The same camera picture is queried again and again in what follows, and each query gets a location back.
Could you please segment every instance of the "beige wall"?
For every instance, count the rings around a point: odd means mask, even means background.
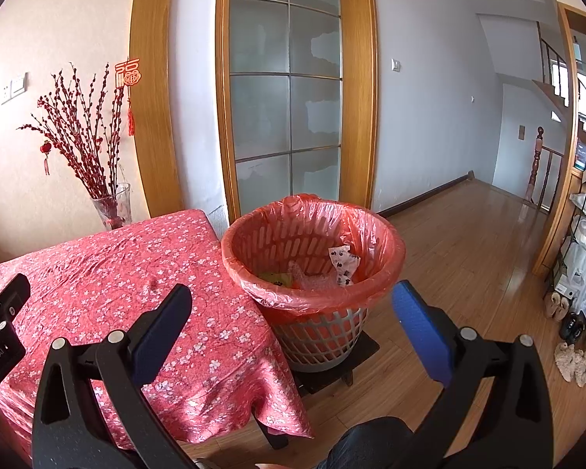
[[[0,87],[29,76],[28,91],[0,105],[1,260],[103,230],[64,158],[50,154],[45,176],[43,137],[16,128],[31,122],[31,112],[39,114],[36,99],[53,88],[50,73],[73,62],[84,82],[94,72],[100,76],[107,62],[112,68],[126,59],[131,7],[132,0],[6,0],[0,7]],[[125,130],[120,164],[132,185],[133,219],[145,219],[134,139]]]

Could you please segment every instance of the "white wall switch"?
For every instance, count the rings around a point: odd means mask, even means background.
[[[10,101],[11,99],[11,81],[5,84],[2,87],[2,93],[0,95],[0,103],[4,104],[5,102]]]
[[[11,80],[11,98],[26,91],[26,73]]]

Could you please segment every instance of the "table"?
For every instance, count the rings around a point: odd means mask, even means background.
[[[26,356],[0,385],[0,407],[30,449],[32,415],[50,343],[99,341],[153,310],[176,283],[193,296],[189,322],[143,393],[177,440],[199,443],[243,427],[311,436],[280,346],[255,302],[225,272],[206,216],[188,210],[99,233],[0,264],[31,296],[14,321]],[[130,442],[101,382],[94,391],[119,446]]]

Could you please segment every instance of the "black pants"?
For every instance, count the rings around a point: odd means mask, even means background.
[[[345,432],[317,469],[387,469],[412,435],[398,418],[367,421]]]

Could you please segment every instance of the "laundry basket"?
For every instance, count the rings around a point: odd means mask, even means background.
[[[350,245],[361,258],[353,285],[296,290],[262,280],[295,261],[307,275],[332,267],[328,248]],[[373,212],[316,195],[292,195],[238,219],[222,240],[232,279],[260,304],[291,368],[319,372],[338,365],[356,343],[368,309],[397,282],[406,248]]]

